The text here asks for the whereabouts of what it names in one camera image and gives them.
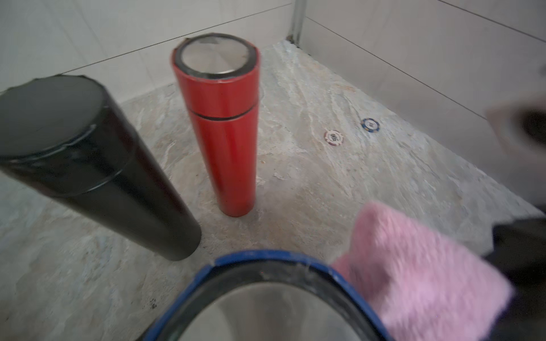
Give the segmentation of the blue thermos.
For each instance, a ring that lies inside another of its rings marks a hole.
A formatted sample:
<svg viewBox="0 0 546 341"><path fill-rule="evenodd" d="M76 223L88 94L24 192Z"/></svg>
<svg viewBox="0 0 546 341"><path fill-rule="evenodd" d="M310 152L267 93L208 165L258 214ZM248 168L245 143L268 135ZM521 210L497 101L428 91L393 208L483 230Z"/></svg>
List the blue thermos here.
<svg viewBox="0 0 546 341"><path fill-rule="evenodd" d="M142 340L389 340L342 275L305 254L247 250L204 266Z"/></svg>

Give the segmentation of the pink cloth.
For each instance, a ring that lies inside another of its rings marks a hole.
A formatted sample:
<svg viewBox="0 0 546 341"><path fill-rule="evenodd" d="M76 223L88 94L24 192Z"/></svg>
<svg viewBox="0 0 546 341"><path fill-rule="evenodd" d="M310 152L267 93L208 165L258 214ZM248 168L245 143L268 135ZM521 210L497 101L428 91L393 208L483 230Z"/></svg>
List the pink cloth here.
<svg viewBox="0 0 546 341"><path fill-rule="evenodd" d="M396 340L484 340L514 292L465 246L379 202L361 208L333 267Z"/></svg>

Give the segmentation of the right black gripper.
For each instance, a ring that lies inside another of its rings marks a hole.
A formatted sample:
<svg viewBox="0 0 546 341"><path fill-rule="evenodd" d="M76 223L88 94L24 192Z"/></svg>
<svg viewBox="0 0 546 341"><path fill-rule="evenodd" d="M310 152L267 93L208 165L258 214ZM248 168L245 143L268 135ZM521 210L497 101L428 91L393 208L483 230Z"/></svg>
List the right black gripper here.
<svg viewBox="0 0 546 341"><path fill-rule="evenodd" d="M545 218L497 224L493 251L484 259L514 286L515 293L497 319L489 340L545 339Z"/></svg>

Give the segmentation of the black thermos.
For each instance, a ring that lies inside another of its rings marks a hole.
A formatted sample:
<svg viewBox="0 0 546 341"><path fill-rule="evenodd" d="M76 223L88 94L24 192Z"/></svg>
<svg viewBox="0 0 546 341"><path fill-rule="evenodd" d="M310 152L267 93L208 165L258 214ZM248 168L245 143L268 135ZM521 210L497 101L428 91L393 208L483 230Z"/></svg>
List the black thermos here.
<svg viewBox="0 0 546 341"><path fill-rule="evenodd" d="M107 88L83 75L1 94L1 171L165 259L201 229Z"/></svg>

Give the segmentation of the red thermos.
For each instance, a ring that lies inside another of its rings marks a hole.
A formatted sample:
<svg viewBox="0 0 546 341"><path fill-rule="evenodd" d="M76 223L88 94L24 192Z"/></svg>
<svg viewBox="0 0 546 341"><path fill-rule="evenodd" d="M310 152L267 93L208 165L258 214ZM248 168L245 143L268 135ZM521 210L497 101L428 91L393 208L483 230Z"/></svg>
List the red thermos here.
<svg viewBox="0 0 546 341"><path fill-rule="evenodd" d="M260 63L255 45L219 33L187 38L171 55L219 208L230 217L255 204Z"/></svg>

